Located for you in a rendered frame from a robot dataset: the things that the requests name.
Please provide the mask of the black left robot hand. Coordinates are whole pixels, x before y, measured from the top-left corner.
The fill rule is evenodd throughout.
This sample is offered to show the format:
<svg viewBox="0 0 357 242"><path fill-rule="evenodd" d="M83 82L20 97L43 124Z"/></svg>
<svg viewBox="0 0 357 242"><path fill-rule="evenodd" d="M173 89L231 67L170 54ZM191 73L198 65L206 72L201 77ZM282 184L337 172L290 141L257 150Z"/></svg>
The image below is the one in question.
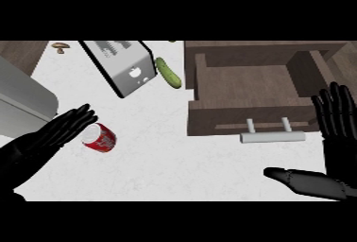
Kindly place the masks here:
<svg viewBox="0 0 357 242"><path fill-rule="evenodd" d="M64 145L97 121L95 111L85 104L57 117L39 131L24 134L0 147L0 202L26 200L15 188L35 177Z"/></svg>

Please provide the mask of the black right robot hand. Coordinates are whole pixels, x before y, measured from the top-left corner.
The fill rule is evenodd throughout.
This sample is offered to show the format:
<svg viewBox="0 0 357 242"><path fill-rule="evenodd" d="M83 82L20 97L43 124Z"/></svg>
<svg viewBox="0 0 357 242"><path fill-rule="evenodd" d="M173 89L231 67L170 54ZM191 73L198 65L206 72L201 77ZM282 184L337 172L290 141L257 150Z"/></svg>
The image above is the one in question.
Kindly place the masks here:
<svg viewBox="0 0 357 242"><path fill-rule="evenodd" d="M312 96L316 106L327 173L268 167L265 176L303 196L357 202L357 106L337 82Z"/></svg>

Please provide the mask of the red can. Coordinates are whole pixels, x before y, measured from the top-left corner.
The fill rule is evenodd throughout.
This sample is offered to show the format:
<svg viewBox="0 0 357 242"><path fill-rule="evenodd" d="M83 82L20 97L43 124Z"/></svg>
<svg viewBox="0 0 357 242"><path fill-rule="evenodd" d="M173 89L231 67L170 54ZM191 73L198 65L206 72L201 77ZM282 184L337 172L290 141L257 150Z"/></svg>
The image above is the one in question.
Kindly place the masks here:
<svg viewBox="0 0 357 242"><path fill-rule="evenodd" d="M116 134L101 123L89 125L83 133L83 144L94 150L107 153L116 148Z"/></svg>

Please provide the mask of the open wooden drawer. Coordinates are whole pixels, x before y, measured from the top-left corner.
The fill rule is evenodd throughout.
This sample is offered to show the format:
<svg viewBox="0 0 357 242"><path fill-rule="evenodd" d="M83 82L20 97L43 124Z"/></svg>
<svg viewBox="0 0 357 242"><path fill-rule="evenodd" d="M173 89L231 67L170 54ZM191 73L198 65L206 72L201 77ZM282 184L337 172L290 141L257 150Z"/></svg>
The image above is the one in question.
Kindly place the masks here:
<svg viewBox="0 0 357 242"><path fill-rule="evenodd" d="M299 51L288 63L268 66L212 67L195 56L194 100L189 102L188 135L229 135L281 131L282 120L296 130L319 130L312 97L334 81L321 52Z"/></svg>

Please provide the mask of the pale grey appliance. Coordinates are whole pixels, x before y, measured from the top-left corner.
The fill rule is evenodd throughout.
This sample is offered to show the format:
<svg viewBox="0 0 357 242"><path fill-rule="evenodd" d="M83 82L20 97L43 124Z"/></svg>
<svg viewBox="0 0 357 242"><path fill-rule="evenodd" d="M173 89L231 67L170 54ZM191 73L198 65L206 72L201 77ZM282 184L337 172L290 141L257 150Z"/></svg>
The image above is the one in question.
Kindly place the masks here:
<svg viewBox="0 0 357 242"><path fill-rule="evenodd" d="M60 100L0 57L0 135L17 138L37 131L58 113Z"/></svg>

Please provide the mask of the brown wooden panel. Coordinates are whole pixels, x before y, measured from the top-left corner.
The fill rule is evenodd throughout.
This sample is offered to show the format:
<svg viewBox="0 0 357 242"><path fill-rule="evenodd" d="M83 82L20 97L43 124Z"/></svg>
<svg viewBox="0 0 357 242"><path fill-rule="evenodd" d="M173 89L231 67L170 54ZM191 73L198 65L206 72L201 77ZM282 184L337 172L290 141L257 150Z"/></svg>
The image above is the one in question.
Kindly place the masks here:
<svg viewBox="0 0 357 242"><path fill-rule="evenodd" d="M0 56L30 76L48 45L48 41L0 41Z"/></svg>

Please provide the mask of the wooden cabinet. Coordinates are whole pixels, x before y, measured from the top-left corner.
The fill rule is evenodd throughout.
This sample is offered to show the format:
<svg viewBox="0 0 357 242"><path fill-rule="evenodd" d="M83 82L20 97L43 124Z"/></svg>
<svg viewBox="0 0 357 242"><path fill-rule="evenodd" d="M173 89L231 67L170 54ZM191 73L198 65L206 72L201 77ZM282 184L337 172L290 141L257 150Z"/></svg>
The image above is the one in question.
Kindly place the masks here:
<svg viewBox="0 0 357 242"><path fill-rule="evenodd" d="M195 55L204 54L210 67L232 66L288 66L302 60L309 67L293 74L294 85L302 97L316 94L327 88L322 78L315 78L309 69L318 68L318 62L307 55L318 51L328 61L346 46L347 41L185 41L186 87L194 88Z"/></svg>

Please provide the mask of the grey toaster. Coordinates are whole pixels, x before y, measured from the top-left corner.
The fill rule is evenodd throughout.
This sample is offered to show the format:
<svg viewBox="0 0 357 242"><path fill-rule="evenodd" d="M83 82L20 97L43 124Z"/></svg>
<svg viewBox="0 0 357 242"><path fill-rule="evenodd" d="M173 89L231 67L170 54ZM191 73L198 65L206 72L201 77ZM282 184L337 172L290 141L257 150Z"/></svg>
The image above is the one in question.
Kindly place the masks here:
<svg viewBox="0 0 357 242"><path fill-rule="evenodd" d="M158 75L144 41L80 41L116 94L125 98Z"/></svg>

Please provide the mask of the brown mushroom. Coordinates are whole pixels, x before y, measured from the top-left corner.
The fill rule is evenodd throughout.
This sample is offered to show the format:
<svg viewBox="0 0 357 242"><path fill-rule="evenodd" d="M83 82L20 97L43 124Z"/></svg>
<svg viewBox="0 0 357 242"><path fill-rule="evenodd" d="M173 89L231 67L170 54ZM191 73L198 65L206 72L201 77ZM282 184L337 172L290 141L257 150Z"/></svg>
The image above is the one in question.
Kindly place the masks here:
<svg viewBox="0 0 357 242"><path fill-rule="evenodd" d="M67 43L54 43L52 47L58 49L58 53L63 54L64 50L70 48L70 45Z"/></svg>

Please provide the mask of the green cucumber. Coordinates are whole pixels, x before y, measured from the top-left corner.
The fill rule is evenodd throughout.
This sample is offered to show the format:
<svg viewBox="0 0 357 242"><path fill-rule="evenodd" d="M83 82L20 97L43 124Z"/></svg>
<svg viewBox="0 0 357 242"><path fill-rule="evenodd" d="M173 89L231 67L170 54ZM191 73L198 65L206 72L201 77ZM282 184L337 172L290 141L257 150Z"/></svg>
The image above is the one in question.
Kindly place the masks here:
<svg viewBox="0 0 357 242"><path fill-rule="evenodd" d="M163 58L156 59L157 62L157 68L161 72L161 75L166 79L167 84L175 88L182 88L182 79L176 75L176 73L172 71L170 67L167 66L166 60Z"/></svg>

